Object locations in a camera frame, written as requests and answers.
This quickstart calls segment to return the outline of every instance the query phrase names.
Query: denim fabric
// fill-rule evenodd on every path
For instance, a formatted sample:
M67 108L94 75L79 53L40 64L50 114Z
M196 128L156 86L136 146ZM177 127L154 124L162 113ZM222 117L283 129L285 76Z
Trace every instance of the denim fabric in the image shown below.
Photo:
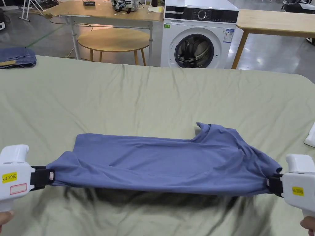
M0 66L0 69L12 67L29 68L36 65L36 56L35 52L29 48L0 48L0 63L7 61L15 61L15 63Z

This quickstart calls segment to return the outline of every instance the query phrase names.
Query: wooden table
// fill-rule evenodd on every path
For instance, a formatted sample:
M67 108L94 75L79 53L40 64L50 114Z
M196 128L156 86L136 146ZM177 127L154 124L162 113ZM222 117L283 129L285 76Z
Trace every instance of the wooden table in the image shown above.
M90 61L93 61L93 51L100 52L99 62L102 62L102 53L134 52L135 64L139 65L137 51L141 50L143 65L146 65L143 49L149 46L149 34L132 29L107 28L92 30L81 34L78 43L90 49Z
M140 5L136 12L116 12L111 1L96 0L95 6L84 6L82 1L67 1L49 8L43 14L47 18L64 16L71 28L74 49L77 59L81 59L77 35L74 31L74 24L99 24L115 25L121 28L141 28L150 30L149 38L149 65L152 58L152 32L153 22L163 21L162 13L147 12L148 5Z
M232 69L236 69L248 34L315 37L315 15L241 9L237 27L244 31Z

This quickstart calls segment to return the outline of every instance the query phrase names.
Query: bed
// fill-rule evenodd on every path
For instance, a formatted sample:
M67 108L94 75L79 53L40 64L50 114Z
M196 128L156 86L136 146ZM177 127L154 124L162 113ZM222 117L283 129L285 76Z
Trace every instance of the bed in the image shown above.
M0 148L30 146L30 165L72 150L80 133L190 139L196 122L235 128L287 170L307 154L315 85L273 72L158 68L37 57L0 70ZM302 213L270 194L231 198L48 186L14 202L3 235L307 235Z

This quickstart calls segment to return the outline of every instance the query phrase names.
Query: washing machine porthole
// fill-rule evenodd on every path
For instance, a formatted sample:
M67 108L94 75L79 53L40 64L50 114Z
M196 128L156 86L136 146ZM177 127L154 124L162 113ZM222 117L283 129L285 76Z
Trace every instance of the washing machine porthole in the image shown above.
M175 61L183 68L206 68L213 56L213 43L201 34L186 36L175 48Z

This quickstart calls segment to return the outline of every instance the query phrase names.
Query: stool leg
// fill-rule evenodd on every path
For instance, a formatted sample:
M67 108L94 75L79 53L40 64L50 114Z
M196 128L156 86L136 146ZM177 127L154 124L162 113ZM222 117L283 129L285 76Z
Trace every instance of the stool leg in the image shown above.
M100 52L100 60L99 62L102 62L102 52Z
M136 62L136 65L139 65L137 50L134 50L134 55L135 55L135 62Z
M143 65L146 66L146 58L144 57L144 51L141 49L142 59L143 59Z
M93 61L93 50L90 49L90 61Z

